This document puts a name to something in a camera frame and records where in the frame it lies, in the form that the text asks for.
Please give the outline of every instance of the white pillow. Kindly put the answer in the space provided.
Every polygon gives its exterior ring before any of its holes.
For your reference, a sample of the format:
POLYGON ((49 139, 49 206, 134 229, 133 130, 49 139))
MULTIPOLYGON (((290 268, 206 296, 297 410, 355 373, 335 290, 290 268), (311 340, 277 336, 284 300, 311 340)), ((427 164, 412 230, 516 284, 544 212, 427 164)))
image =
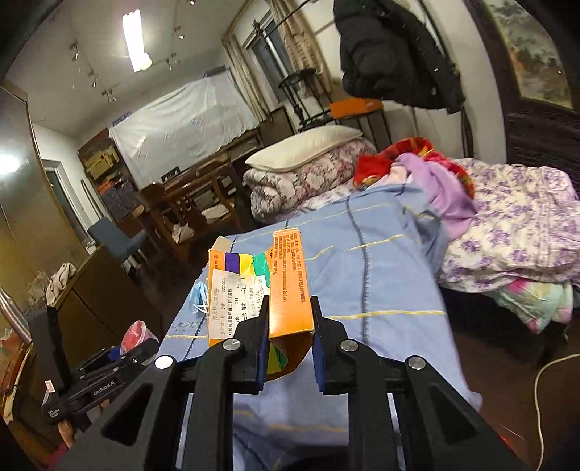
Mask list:
POLYGON ((361 130, 348 126, 321 126, 288 137, 256 152, 246 160, 246 164, 267 172, 289 172, 333 147, 362 135, 361 130))

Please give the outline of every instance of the ceiling lamp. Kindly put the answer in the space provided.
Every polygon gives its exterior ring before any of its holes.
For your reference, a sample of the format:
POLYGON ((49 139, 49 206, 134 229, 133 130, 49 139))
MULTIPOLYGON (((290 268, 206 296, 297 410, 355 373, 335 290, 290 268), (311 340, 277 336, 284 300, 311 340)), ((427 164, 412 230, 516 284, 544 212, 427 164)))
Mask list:
POLYGON ((72 46, 70 46, 70 50, 74 51, 74 56, 72 57, 72 61, 76 62, 78 60, 78 44, 75 42, 72 46))
POLYGON ((131 58, 133 70, 139 72, 151 67, 151 58, 145 52, 143 45, 143 29, 141 27, 141 11, 135 10, 128 15, 123 15, 123 33, 131 58))

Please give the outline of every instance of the red object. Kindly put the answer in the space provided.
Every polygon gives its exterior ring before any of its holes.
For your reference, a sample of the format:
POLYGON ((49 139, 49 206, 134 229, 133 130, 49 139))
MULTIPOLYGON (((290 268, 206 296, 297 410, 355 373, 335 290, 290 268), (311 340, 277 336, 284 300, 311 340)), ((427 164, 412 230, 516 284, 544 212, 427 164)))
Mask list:
POLYGON ((159 342, 159 339, 151 333, 151 331, 145 325, 143 321, 135 321, 131 324, 131 327, 125 332, 123 341, 121 342, 121 355, 124 355, 129 350, 134 349, 140 343, 143 343, 147 339, 155 339, 159 342))
POLYGON ((395 142, 394 144, 391 144, 389 147, 383 150, 381 154, 383 154, 386 158, 396 160, 397 157, 404 152, 412 152, 413 154, 423 158, 425 161, 432 160, 443 165, 451 173, 455 174, 463 186, 467 196, 469 196, 471 199, 474 198, 475 187, 471 177, 467 174, 465 169, 462 166, 451 162, 446 156, 436 151, 429 139, 425 139, 424 137, 411 137, 409 139, 402 139, 395 142))
POLYGON ((361 155, 354 169, 354 186, 364 189, 376 183, 391 171, 393 161, 384 154, 384 150, 377 155, 361 155))

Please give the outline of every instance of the blue chair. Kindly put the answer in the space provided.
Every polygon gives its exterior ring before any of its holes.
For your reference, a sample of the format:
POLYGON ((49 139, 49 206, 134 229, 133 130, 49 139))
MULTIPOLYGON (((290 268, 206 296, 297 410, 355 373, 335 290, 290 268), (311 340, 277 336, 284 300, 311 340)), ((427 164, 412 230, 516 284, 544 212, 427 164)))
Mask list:
POLYGON ((104 245, 118 263, 134 255, 147 239, 145 229, 129 238, 107 218, 97 221, 89 228, 90 236, 104 245))

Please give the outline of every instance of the blue bedsheet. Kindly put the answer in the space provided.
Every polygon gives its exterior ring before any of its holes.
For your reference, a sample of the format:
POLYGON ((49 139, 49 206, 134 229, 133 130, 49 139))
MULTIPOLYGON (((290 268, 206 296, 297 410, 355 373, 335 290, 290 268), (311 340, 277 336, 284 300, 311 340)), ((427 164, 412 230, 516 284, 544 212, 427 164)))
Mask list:
MULTIPOLYGON (((461 373, 433 273, 448 237, 422 191, 399 185, 370 188, 345 200, 247 234, 231 236, 231 251, 255 254, 272 245, 274 230, 302 233, 310 295, 324 316, 344 323, 349 337, 379 355, 426 358, 475 407, 461 373)), ((206 281, 207 267, 200 276, 206 281)), ((204 315, 189 298, 159 349, 177 360, 208 348, 204 315)), ((293 373, 267 382, 259 396, 234 398, 235 470, 278 469, 311 447, 346 445, 346 396, 323 396, 311 352, 293 373)))

